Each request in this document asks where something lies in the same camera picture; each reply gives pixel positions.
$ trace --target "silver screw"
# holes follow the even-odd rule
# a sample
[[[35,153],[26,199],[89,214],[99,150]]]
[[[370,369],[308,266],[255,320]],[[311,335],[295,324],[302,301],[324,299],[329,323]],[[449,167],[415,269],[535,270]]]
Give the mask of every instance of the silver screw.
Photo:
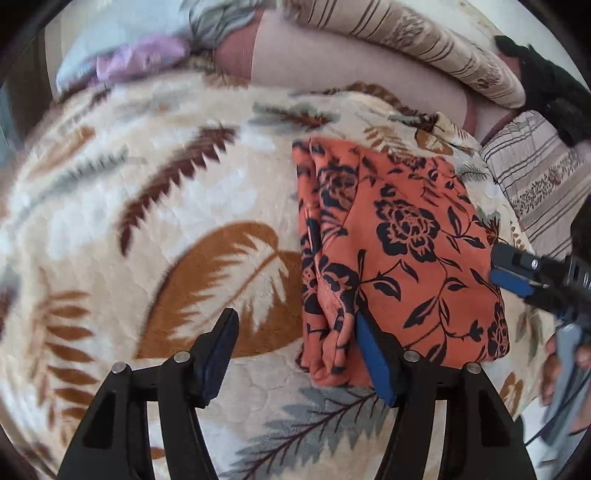
[[[122,373],[123,370],[125,370],[125,368],[127,368],[127,364],[125,362],[117,362],[117,363],[113,364],[113,366],[111,367],[111,371],[115,375],[118,375],[118,374]]]
[[[406,352],[404,352],[404,359],[407,362],[411,362],[412,364],[418,362],[420,358],[421,355],[419,355],[419,353],[415,352],[414,350],[407,350]]]
[[[470,362],[466,365],[466,370],[468,370],[471,374],[478,375],[482,372],[482,367],[474,362]]]
[[[191,354],[189,352],[182,351],[182,352],[175,354],[174,361],[177,362],[178,364],[183,364],[183,363],[187,362],[190,358],[191,358]]]

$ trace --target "striped cushion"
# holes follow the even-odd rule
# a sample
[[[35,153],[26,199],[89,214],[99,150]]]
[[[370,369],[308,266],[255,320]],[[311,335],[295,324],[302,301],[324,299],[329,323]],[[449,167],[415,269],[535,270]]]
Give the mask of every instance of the striped cushion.
[[[563,258],[591,193],[591,142],[568,148],[538,112],[524,112],[481,152],[536,252]]]

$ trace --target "beige leaf-patterned blanket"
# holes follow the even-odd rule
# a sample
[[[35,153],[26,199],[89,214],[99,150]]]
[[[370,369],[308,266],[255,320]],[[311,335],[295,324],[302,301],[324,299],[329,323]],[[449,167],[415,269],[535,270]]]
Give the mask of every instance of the beige leaf-patterned blanket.
[[[295,95],[197,72],[72,97],[39,132],[0,228],[0,421],[12,441],[57,472],[115,361],[160,364],[233,307],[238,344],[218,398],[198,412],[218,473],[373,478],[393,412],[370,389],[316,388],[295,363],[291,143],[322,133],[443,155],[490,235],[529,248],[474,140],[457,128],[433,135],[445,124],[422,125],[363,93]],[[510,294],[504,301],[511,351],[485,368],[518,414],[537,391],[553,321]],[[156,475],[167,479],[155,405],[148,415]],[[437,445],[444,417],[440,405]],[[436,478],[436,460],[426,478]]]

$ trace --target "gray handle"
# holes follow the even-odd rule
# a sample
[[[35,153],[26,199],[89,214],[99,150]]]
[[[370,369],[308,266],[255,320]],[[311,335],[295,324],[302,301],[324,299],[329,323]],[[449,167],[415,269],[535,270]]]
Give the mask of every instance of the gray handle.
[[[579,368],[574,361],[574,355],[577,348],[590,339],[591,337],[575,323],[556,330],[556,354],[561,362],[561,371],[556,382],[552,404],[546,410],[544,421],[548,422],[552,419],[562,405],[569,401],[577,390],[579,392],[567,406],[562,408],[552,425],[542,433],[541,438],[551,447],[560,448],[564,444],[569,436],[571,425],[587,396],[591,384],[591,378],[587,378],[589,370]]]

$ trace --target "orange floral cloth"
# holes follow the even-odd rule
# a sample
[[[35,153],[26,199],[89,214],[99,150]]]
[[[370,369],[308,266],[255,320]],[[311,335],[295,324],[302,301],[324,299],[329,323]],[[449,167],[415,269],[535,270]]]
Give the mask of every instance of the orange floral cloth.
[[[509,351],[487,279],[487,230],[442,157],[378,153],[322,137],[295,142],[304,346],[318,385],[371,381],[355,345],[365,304],[404,348],[450,367]]]

